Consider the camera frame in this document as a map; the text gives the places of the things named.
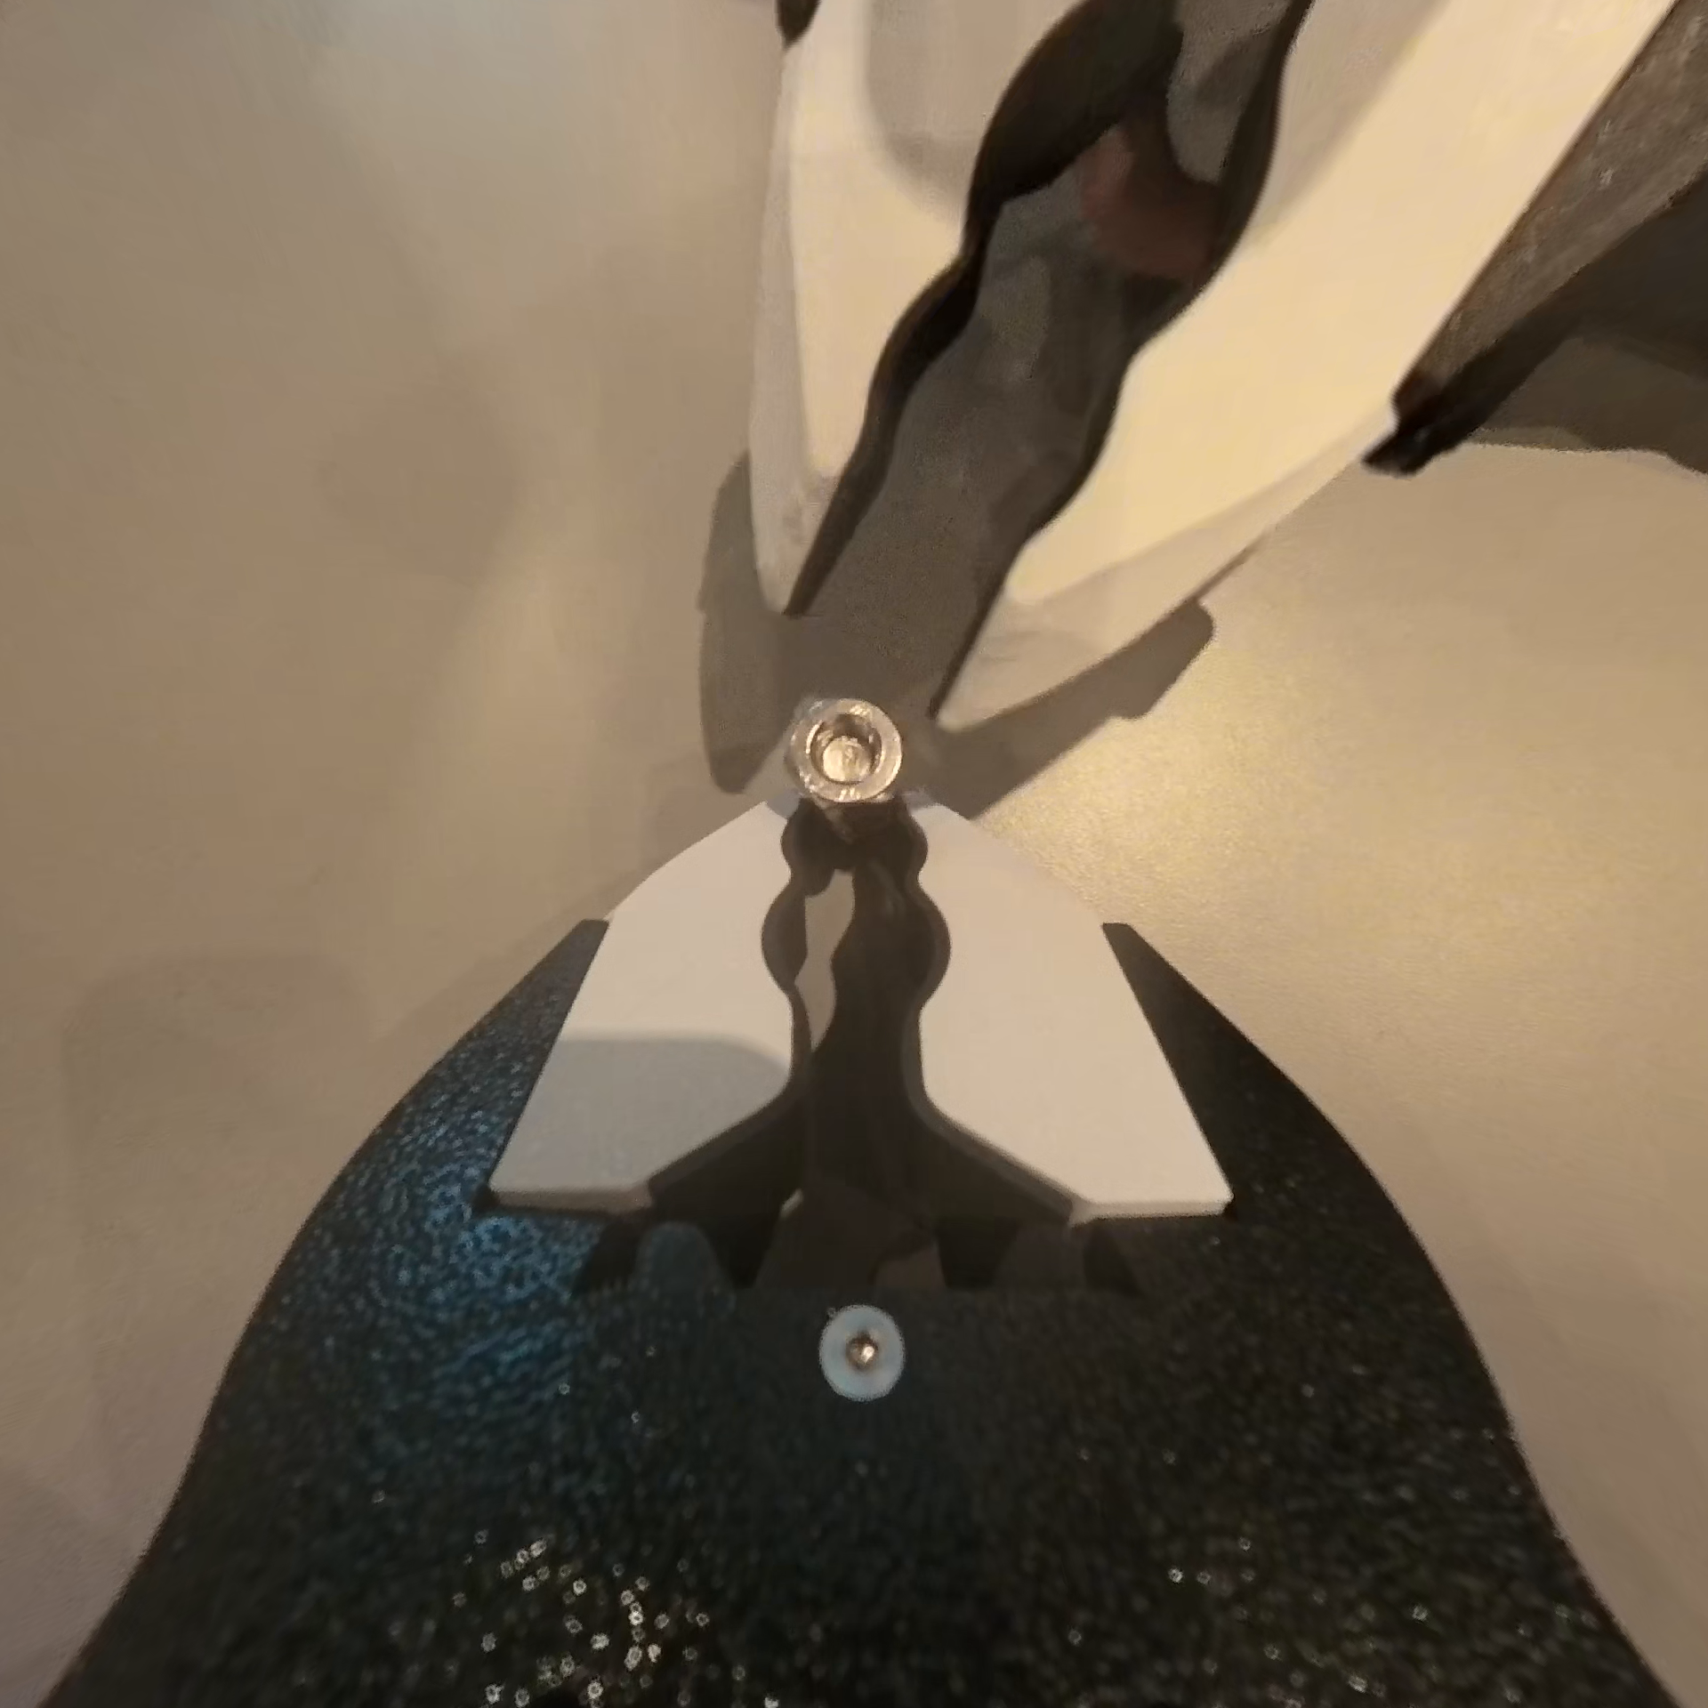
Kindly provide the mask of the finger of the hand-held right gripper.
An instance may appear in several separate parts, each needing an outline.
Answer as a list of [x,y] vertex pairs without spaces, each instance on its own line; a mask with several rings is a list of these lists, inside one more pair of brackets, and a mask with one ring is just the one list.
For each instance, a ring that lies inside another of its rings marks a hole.
[[1102,447],[933,707],[1057,691],[1397,425],[1397,394],[1675,4],[1309,4],[1252,212],[1122,373]]
[[1006,204],[1165,82],[1141,1],[781,4],[751,409],[767,604],[806,611],[976,303]]

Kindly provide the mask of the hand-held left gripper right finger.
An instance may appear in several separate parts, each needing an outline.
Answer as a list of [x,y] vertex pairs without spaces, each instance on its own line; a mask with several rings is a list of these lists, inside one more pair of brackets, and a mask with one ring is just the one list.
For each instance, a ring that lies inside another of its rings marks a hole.
[[915,806],[948,961],[921,1014],[932,1106],[1074,1219],[1213,1216],[1230,1186],[1097,913],[945,806]]

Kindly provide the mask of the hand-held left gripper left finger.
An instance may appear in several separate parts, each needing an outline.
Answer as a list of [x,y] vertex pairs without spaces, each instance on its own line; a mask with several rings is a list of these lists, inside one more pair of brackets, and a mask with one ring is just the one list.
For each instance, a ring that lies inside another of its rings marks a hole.
[[796,1011],[763,927],[794,870],[789,804],[674,856],[603,918],[491,1191],[509,1209],[631,1213],[796,1070]]

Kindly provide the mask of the silver metal bolt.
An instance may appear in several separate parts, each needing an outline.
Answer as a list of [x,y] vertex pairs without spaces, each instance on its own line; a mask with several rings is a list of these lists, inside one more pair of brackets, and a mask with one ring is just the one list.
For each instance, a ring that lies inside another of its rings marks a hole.
[[844,841],[892,822],[904,804],[904,739],[868,698],[807,698],[782,738],[797,796]]

